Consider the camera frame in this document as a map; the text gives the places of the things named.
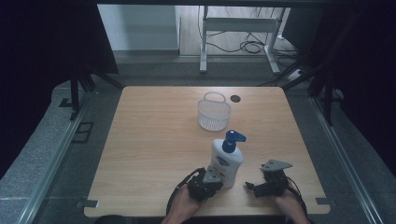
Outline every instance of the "wooden table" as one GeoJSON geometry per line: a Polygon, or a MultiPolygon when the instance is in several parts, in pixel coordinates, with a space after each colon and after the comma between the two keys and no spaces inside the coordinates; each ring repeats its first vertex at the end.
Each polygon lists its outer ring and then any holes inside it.
{"type": "Polygon", "coordinates": [[[210,163],[211,144],[228,130],[247,137],[238,143],[245,161],[235,186],[222,188],[196,216],[278,215],[267,199],[256,199],[245,182],[262,184],[261,165],[286,161],[309,214],[326,214],[317,173],[284,92],[269,87],[126,87],[121,95],[85,208],[88,217],[123,215],[163,217],[175,186],[190,172],[210,163]],[[208,91],[220,91],[231,105],[227,128],[208,132],[197,121],[197,104],[208,91]],[[230,100],[241,97],[239,103],[230,100]]]}

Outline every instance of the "plastic basket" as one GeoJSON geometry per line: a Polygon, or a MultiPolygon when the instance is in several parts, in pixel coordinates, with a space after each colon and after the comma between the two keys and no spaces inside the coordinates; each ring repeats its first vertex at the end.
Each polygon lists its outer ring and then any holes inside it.
{"type": "Polygon", "coordinates": [[[218,132],[227,127],[231,115],[231,107],[225,102],[225,96],[217,91],[209,91],[204,99],[198,102],[198,122],[204,129],[218,132]],[[222,96],[223,101],[209,100],[208,94],[222,96]]]}

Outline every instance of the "pump dispenser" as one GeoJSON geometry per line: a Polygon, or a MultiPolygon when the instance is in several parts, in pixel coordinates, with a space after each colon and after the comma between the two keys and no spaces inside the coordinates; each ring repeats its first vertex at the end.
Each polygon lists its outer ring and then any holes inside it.
{"type": "Polygon", "coordinates": [[[244,156],[236,142],[246,140],[244,135],[233,130],[226,133],[225,139],[213,140],[211,165],[225,188],[231,188],[234,185],[238,168],[244,161],[244,156]]]}

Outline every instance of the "black circular object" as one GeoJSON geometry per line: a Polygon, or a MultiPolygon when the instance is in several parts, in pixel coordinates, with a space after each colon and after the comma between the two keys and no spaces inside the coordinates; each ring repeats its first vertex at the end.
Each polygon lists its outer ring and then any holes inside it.
{"type": "Polygon", "coordinates": [[[231,101],[234,103],[239,103],[241,101],[241,97],[239,97],[238,95],[232,95],[230,97],[231,101]]]}

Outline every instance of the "gray floor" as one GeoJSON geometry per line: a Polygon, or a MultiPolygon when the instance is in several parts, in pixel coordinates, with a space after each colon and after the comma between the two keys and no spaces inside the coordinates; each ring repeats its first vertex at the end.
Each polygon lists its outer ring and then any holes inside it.
{"type": "MultiPolygon", "coordinates": [[[[198,58],[168,55],[116,54],[120,74],[113,77],[125,85],[148,86],[258,86],[275,78],[265,58],[209,58],[208,73],[199,73],[198,58]]],[[[86,93],[81,122],[91,122],[92,134],[87,143],[71,143],[39,207],[33,223],[93,223],[77,203],[88,197],[106,136],[120,98],[120,90],[96,78],[96,90],[86,93]]],[[[315,165],[318,177],[331,204],[327,215],[311,215],[316,223],[370,223],[364,213],[356,190],[349,183],[342,163],[332,147],[331,139],[320,122],[312,99],[306,94],[309,83],[286,92],[291,110],[315,165]]],[[[35,181],[50,159],[46,154],[55,150],[64,130],[70,124],[70,108],[60,108],[63,98],[69,97],[68,83],[53,91],[48,113],[0,182],[0,223],[15,223],[21,208],[31,197],[35,181]]],[[[374,202],[383,223],[394,223],[396,209],[396,179],[378,155],[345,117],[338,103],[333,104],[333,129],[341,141],[353,167],[374,202]]],[[[74,139],[84,138],[75,134],[74,139]]],[[[128,219],[130,223],[160,223],[161,218],[128,219]]],[[[268,223],[265,217],[217,218],[204,223],[268,223]]]]}

